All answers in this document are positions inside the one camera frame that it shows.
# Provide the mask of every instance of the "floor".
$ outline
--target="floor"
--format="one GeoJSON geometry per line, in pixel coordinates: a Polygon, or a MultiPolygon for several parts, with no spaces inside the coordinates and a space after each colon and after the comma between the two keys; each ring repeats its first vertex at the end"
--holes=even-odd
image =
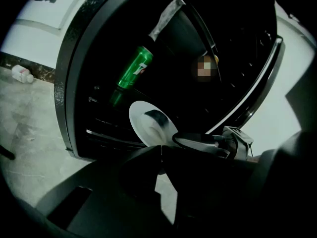
{"type": "MultiPolygon", "coordinates": [[[[65,150],[53,91],[51,83],[35,79],[22,84],[11,77],[11,70],[0,67],[0,145],[16,156],[11,161],[0,155],[0,165],[12,193],[33,207],[89,164],[65,150]]],[[[162,195],[163,212],[173,222],[177,193],[166,175],[159,176],[156,191],[162,195]]]]}

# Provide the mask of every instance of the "plastic bottle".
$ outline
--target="plastic bottle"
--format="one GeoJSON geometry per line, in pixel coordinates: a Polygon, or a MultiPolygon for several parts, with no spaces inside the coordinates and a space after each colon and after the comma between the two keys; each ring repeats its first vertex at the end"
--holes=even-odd
{"type": "Polygon", "coordinates": [[[30,71],[20,65],[16,65],[12,68],[12,77],[22,83],[32,83],[34,80],[30,71]]]}

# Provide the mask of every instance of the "white plate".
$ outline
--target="white plate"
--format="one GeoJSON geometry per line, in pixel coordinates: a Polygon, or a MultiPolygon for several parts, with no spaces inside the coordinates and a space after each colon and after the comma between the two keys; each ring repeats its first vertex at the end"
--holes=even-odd
{"type": "Polygon", "coordinates": [[[175,144],[172,140],[172,137],[175,133],[178,132],[177,128],[175,127],[175,125],[173,124],[173,122],[168,118],[168,116],[166,114],[164,114],[164,112],[162,112],[164,115],[166,115],[166,117],[168,118],[168,127],[167,129],[164,130],[165,132],[165,137],[166,137],[166,142],[163,142],[160,137],[156,137],[155,134],[151,134],[149,135],[146,130],[144,129],[144,127],[141,125],[140,123],[140,118],[141,116],[148,111],[151,110],[158,110],[161,111],[160,109],[158,109],[156,106],[152,105],[151,103],[145,102],[145,101],[136,101],[134,103],[132,103],[132,105],[130,106],[129,109],[129,118],[130,118],[130,122],[131,125],[135,131],[135,133],[138,135],[138,137],[142,140],[142,142],[146,145],[146,146],[155,146],[155,145],[169,145],[169,146],[178,146],[177,144],[175,144]]]}

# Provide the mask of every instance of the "green soda can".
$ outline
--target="green soda can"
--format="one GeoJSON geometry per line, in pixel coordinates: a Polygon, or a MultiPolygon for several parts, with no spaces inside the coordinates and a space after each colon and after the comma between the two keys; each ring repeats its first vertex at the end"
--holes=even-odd
{"type": "Polygon", "coordinates": [[[145,47],[138,47],[131,60],[124,68],[117,85],[123,89],[130,89],[144,72],[145,68],[152,62],[153,55],[145,47]]]}

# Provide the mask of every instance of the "blurred object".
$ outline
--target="blurred object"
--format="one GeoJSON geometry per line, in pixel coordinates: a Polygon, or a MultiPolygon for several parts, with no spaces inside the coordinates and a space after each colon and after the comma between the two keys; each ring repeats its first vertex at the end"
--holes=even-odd
{"type": "Polygon", "coordinates": [[[197,75],[195,73],[194,78],[197,78],[198,82],[211,82],[217,77],[219,59],[214,55],[214,59],[210,56],[202,56],[197,60],[197,75]]]}
{"type": "Polygon", "coordinates": [[[32,83],[34,80],[31,72],[20,65],[16,65],[12,68],[12,77],[22,83],[32,83]]]}

